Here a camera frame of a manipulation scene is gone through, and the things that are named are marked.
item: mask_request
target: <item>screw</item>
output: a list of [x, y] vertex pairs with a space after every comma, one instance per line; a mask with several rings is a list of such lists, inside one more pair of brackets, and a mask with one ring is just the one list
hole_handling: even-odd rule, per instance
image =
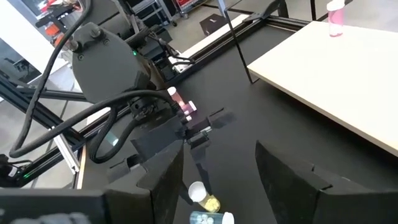
[[92, 38], [97, 39], [98, 37], [101, 37], [102, 30], [99, 27], [95, 27], [91, 30], [90, 35]]
[[69, 49], [70, 49], [72, 52], [78, 51], [79, 48], [80, 48], [80, 43], [79, 43], [79, 42], [77, 42], [77, 41], [75, 41], [75, 40], [69, 41]]

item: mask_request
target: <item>black table surface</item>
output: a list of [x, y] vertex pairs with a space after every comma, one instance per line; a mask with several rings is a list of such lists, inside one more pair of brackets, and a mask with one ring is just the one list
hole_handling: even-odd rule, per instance
[[[247, 63], [260, 57], [291, 33], [264, 27], [241, 42]], [[351, 133], [316, 111], [263, 81], [251, 85], [244, 73], [238, 51], [230, 49], [177, 87], [185, 101], [197, 108], [194, 119], [227, 107], [237, 120], [210, 133], [206, 160], [214, 195], [222, 211], [231, 212], [236, 223], [276, 223], [261, 184], [254, 157], [256, 140], [310, 161], [375, 190], [398, 189], [398, 159]], [[120, 135], [131, 120], [126, 116], [112, 132]], [[109, 150], [104, 142], [100, 151]], [[87, 160], [84, 189], [107, 184], [106, 169], [123, 157], [134, 154], [131, 143], [105, 164]], [[184, 182], [200, 180], [193, 159], [185, 149]], [[180, 199], [174, 223], [189, 223], [192, 211]]]

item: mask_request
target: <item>white wall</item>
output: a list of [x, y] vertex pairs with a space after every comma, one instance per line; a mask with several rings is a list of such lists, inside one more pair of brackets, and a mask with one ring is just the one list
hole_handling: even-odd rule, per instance
[[[43, 72], [54, 47], [8, 1], [0, 0], [0, 38]], [[66, 64], [58, 58], [52, 72]]]

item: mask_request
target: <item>white cap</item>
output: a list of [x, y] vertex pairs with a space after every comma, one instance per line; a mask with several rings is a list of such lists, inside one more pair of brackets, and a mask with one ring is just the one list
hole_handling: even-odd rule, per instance
[[234, 215], [229, 212], [224, 213], [223, 221], [221, 222], [221, 224], [234, 224], [234, 223], [235, 223]]
[[174, 95], [175, 92], [177, 92], [177, 89], [175, 87], [170, 87], [167, 89], [168, 93], [170, 96]]
[[345, 5], [344, 0], [333, 0], [326, 5], [326, 8], [328, 11], [332, 12], [344, 8]]
[[194, 182], [189, 186], [188, 194], [193, 202], [203, 201], [207, 195], [205, 185], [200, 181]]

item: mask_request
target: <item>white table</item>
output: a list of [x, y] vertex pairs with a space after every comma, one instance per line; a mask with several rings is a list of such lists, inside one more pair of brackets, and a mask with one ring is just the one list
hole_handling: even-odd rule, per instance
[[311, 22], [259, 57], [253, 75], [398, 156], [398, 33]]

